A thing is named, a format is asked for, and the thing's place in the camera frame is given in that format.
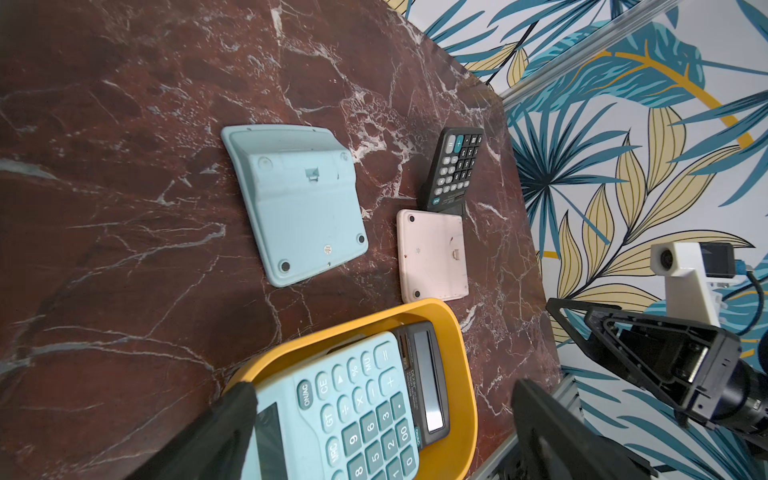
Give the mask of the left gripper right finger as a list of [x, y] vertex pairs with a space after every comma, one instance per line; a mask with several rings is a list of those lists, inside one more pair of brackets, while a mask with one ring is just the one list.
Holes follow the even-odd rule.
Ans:
[[528, 479], [655, 479], [643, 457], [592, 432], [531, 380], [519, 380], [512, 407]]

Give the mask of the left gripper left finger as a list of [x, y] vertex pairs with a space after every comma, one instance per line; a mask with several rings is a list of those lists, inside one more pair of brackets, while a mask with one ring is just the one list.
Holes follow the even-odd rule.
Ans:
[[258, 400], [250, 382], [239, 382], [130, 479], [239, 479], [256, 423]]

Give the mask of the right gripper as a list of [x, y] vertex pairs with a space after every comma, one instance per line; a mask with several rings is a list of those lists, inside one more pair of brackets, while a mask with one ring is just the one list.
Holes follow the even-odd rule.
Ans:
[[735, 426], [744, 407], [741, 345], [699, 322], [550, 298], [550, 316], [590, 360], [701, 424]]

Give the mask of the black calculator with grey keys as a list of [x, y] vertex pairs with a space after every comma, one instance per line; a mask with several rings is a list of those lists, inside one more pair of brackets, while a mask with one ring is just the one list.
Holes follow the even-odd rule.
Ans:
[[417, 201], [421, 210], [463, 216], [466, 194], [484, 144], [482, 128], [445, 127]]

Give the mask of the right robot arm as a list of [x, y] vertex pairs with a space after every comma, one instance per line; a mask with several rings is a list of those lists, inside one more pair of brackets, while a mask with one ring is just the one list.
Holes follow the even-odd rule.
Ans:
[[709, 324], [551, 298], [548, 313], [582, 353], [672, 408], [681, 426], [724, 427], [767, 448], [767, 376], [739, 338]]

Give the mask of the yellow plastic storage tray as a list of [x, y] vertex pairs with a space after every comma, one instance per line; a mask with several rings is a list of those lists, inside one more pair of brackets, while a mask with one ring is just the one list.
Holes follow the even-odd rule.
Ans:
[[463, 336], [451, 308], [437, 299], [423, 299], [322, 328], [277, 345], [235, 371], [226, 387], [242, 381], [258, 384], [265, 378], [340, 344], [400, 325], [429, 321], [436, 330], [444, 363], [450, 412], [448, 436], [419, 455], [417, 479], [463, 479], [474, 457], [478, 413]]

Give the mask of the right aluminium frame post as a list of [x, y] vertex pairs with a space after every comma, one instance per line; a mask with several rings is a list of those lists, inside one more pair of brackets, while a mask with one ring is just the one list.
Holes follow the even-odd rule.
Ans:
[[624, 36], [649, 23], [655, 17], [673, 10], [678, 4], [678, 0], [641, 1], [638, 6], [629, 9], [615, 20], [611, 20], [594, 34], [576, 43], [563, 54], [557, 56], [530, 76], [522, 79], [515, 86], [510, 87], [500, 96], [503, 110], [510, 110], [526, 96], [543, 89], [547, 84], [564, 75], [570, 69], [596, 56], [607, 47], [620, 41]]

